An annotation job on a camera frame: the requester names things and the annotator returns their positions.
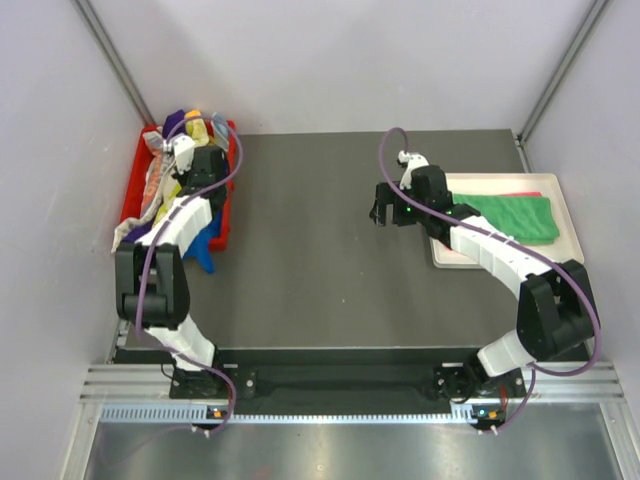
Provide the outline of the yellow patterned towel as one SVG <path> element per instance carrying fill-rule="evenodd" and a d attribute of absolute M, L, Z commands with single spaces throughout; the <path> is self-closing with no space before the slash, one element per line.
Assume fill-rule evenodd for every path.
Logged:
<path fill-rule="evenodd" d="M 185 112 L 185 135 L 190 136 L 196 143 L 197 147 L 208 146 L 210 144 L 210 138 L 206 127 L 205 120 L 201 117 L 199 110 L 191 110 Z M 159 184 L 156 188 L 154 201 L 155 201 L 155 217 L 153 225 L 158 224 L 163 217 L 168 213 L 169 209 L 174 203 L 174 199 L 177 197 L 181 186 L 177 177 L 180 176 L 175 170 L 173 165 L 173 158 L 164 152 L 163 144 L 164 139 L 162 136 L 162 152 L 159 164 Z"/>

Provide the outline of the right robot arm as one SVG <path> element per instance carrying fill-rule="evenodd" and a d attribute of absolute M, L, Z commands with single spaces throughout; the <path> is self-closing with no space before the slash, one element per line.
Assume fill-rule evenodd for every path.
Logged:
<path fill-rule="evenodd" d="M 464 363 L 469 388 L 487 396 L 504 375 L 543 363 L 592 341 L 581 374 L 601 353 L 601 322 L 586 267 L 575 259 L 557 262 L 505 233 L 483 204 L 448 189 L 435 165 L 409 167 L 400 181 L 375 187 L 369 213 L 378 226 L 420 225 L 436 242 L 468 257 L 502 283 L 517 301 L 512 330 L 481 347 Z"/>

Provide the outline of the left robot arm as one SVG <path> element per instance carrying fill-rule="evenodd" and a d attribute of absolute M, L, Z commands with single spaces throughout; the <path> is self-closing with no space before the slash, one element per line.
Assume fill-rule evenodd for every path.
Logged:
<path fill-rule="evenodd" d="M 214 221 L 227 199 L 232 172 L 218 146 L 197 147 L 179 172 L 180 190 L 161 221 L 135 242 L 115 250 L 116 310 L 167 351 L 174 365 L 205 396 L 220 394 L 232 380 L 218 349 L 190 313 L 184 256 Z"/>

